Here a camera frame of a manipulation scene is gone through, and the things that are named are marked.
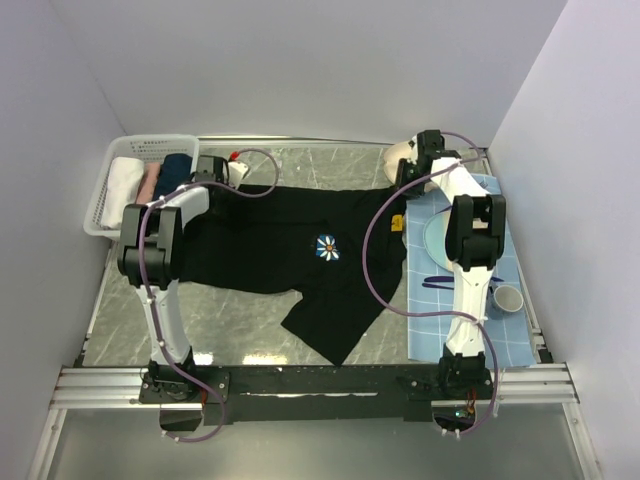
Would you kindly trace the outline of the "black daisy t-shirt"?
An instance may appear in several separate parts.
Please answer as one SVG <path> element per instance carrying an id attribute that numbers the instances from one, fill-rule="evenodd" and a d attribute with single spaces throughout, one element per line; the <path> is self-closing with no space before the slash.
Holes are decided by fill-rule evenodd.
<path id="1" fill-rule="evenodd" d="M 281 325 L 341 365 L 391 300 L 406 247 L 392 188 L 245 185 L 187 224 L 180 279 L 257 294 L 299 292 Z"/>

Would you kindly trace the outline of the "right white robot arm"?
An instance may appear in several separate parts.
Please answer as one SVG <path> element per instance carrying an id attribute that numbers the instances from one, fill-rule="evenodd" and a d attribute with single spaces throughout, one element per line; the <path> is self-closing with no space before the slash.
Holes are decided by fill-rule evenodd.
<path id="1" fill-rule="evenodd" d="M 432 185 L 450 204 L 444 248 L 452 264 L 453 311 L 437 384 L 455 399 L 471 388 L 471 372 L 485 369 L 482 317 L 493 270 L 504 252 L 506 199 L 472 177 L 460 155 L 445 147 L 442 131 L 419 132 L 408 146 L 409 154 L 398 161 L 396 190 L 417 199 Z"/>

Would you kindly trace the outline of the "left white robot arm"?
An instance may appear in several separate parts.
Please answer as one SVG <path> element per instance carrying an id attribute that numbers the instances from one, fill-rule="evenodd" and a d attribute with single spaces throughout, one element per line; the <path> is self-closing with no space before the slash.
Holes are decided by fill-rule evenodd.
<path id="1" fill-rule="evenodd" d="M 178 280 L 186 258 L 185 228 L 208 213 L 217 194 L 236 189 L 249 167 L 229 157 L 209 156 L 212 168 L 191 170 L 185 154 L 167 156 L 160 167 L 150 200 L 125 207 L 120 232 L 118 270 L 135 288 L 151 337 L 151 362 L 178 366 L 163 379 L 163 390 L 178 402 L 197 393 L 199 378 L 187 366 L 193 362 L 178 298 Z"/>

